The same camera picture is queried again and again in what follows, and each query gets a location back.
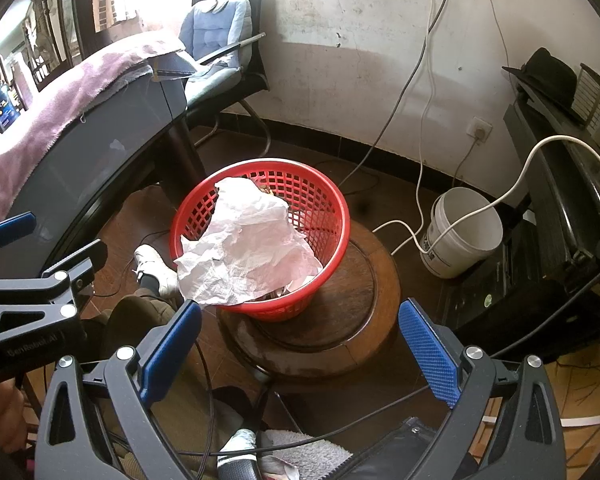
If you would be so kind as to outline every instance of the black hat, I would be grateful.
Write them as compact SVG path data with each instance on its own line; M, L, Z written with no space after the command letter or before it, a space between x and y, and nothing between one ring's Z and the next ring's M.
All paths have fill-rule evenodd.
M503 66L503 69L538 90L572 120L577 123L583 122L582 118L571 110L578 77L571 67L552 56L547 49L536 50L522 69L509 66Z

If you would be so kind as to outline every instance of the white plastic bucket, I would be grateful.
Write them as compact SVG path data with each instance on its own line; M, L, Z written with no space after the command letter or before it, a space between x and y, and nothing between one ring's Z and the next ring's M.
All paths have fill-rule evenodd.
M455 187L437 198L431 207L431 224L422 237L424 250L453 222L488 204L480 193ZM502 242L502 222L495 209L461 222L451 229L428 254L420 253L423 263L440 278L459 276L474 263L487 258Z

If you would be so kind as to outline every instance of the white plastic bag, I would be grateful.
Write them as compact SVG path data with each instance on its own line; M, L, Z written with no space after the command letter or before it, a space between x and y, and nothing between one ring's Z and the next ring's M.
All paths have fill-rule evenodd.
M298 288L322 264L288 221L288 204L248 178L216 184L218 200L197 241L182 237L180 292L201 306L252 301L279 288Z

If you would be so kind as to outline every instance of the hand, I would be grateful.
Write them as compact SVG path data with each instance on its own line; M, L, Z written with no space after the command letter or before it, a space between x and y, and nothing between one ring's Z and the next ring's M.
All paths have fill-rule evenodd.
M0 448L11 454L24 449L27 443L27 423L24 420L24 397L15 387L15 380L0 383Z

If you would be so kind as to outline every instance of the black baseboard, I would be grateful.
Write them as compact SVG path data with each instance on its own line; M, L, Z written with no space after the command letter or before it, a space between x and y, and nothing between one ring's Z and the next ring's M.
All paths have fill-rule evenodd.
M260 127L251 116L222 112L219 115L219 118L219 128L221 130L229 130L231 132L239 132L258 137L262 136ZM269 127L271 138L273 140L280 140L281 142L288 142L295 146L309 148L310 150L325 153L326 155L337 156L338 158L355 164L362 160L369 149L368 144L364 144L358 140L347 139L346 137L314 130L305 126L286 124L270 119L264 119L264 122ZM208 118L208 121L202 125L213 126L214 119ZM369 155L369 158L365 162L365 167L382 171L383 173L396 176L407 182L413 182L414 184L417 183L418 175L420 174L420 164L415 160L381 150L380 148L376 148L371 152L371 155ZM444 193L451 189L452 182L453 178L451 176L442 173L441 171L434 170L433 168L425 166L422 171L421 185L426 189ZM466 182L459 181L459 184L479 191L490 200L490 202L494 200L494 197L476 189ZM507 204L497 205L496 211L500 215L505 227L511 227L517 224L522 218L522 213Z

